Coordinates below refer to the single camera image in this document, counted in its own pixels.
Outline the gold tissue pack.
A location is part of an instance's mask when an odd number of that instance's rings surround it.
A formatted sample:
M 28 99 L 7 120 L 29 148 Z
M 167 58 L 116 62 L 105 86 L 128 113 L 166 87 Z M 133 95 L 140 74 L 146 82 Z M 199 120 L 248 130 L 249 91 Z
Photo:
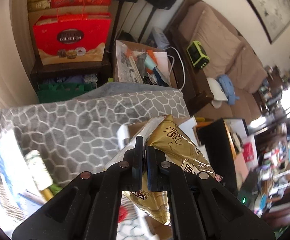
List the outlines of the gold tissue pack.
M 186 121 L 184 118 L 177 119 L 172 115 L 167 115 L 136 124 L 122 125 L 117 136 L 120 137 L 122 130 L 127 129 L 130 141 L 121 147 L 121 150 L 105 165 L 105 168 L 122 161 L 125 152 L 136 146 L 136 137 L 141 136 L 145 147 L 153 146 L 161 150 L 165 153 L 167 161 L 180 166 L 185 172 L 198 174 L 204 171 L 217 181 L 221 181 L 222 177 L 214 172 L 208 159 L 182 130 L 181 126 Z M 167 193 L 149 191 L 146 173 L 142 177 L 141 191 L 124 191 L 123 195 L 153 219 L 164 225 L 170 224 Z

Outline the black box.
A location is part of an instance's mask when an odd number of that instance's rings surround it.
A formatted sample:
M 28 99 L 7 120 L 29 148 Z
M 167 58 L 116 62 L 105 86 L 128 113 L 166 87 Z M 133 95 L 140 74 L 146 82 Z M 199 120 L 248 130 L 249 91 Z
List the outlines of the black box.
M 222 177 L 221 184 L 237 196 L 234 148 L 230 141 L 230 133 L 225 119 L 216 120 L 198 129 L 197 135 L 201 144 L 206 148 L 211 167 L 217 175 Z

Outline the grey patterned blanket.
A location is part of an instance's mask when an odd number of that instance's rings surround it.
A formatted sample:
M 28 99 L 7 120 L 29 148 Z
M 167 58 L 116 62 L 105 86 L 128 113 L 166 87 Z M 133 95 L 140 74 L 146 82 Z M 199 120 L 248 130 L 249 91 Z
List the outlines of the grey patterned blanket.
M 161 115 L 189 117 L 178 89 L 111 82 L 69 101 L 0 110 L 0 135 L 15 132 L 23 154 L 40 152 L 52 179 L 65 186 L 98 173 L 118 153 L 117 131 Z

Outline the blue plush toy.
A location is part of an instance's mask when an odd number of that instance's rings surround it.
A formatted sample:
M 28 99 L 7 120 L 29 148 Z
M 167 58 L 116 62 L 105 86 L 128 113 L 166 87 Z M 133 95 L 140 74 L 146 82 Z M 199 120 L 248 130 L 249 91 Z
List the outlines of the blue plush toy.
M 228 104 L 234 105 L 236 100 L 239 100 L 240 98 L 235 94 L 234 85 L 231 79 L 227 75 L 220 75 L 217 77 L 217 81 L 228 100 Z

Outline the brown sofa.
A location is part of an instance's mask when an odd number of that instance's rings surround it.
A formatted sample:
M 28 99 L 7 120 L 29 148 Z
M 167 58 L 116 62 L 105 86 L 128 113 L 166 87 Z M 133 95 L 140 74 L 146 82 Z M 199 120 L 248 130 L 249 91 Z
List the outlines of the brown sofa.
M 261 116 L 254 94 L 267 73 L 252 47 L 225 16 L 203 0 L 183 0 L 164 30 L 171 46 L 181 55 L 173 72 L 190 115 L 217 120 L 242 118 L 247 124 Z M 193 67 L 187 47 L 201 42 L 210 62 L 203 69 Z M 234 105 L 215 105 L 208 84 L 227 75 L 236 96 Z

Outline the green portable speaker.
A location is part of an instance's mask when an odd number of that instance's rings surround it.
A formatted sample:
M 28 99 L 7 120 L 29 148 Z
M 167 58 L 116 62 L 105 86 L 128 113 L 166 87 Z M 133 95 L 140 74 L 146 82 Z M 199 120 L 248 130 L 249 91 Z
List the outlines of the green portable speaker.
M 193 41 L 187 47 L 187 53 L 192 62 L 193 67 L 203 69 L 210 62 L 202 44 L 199 41 Z

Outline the cardboard box of clutter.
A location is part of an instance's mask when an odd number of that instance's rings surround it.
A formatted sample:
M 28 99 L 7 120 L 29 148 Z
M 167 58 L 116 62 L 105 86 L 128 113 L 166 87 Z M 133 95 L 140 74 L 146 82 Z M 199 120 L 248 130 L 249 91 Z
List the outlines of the cardboard box of clutter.
M 177 88 L 168 54 L 144 44 L 117 40 L 113 51 L 114 80 Z

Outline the red chocolate gift bag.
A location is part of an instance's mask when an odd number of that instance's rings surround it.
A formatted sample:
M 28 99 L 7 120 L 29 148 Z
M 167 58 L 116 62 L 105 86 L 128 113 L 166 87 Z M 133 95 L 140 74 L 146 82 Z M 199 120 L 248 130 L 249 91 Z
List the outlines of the red chocolate gift bag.
M 101 62 L 110 25 L 108 12 L 42 16 L 33 25 L 42 64 Z

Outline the framed wall painting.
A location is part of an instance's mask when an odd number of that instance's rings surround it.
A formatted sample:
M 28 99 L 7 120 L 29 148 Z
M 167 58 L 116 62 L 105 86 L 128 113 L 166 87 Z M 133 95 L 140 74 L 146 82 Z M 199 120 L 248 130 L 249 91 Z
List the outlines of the framed wall painting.
M 273 43 L 290 25 L 290 0 L 247 0 Z

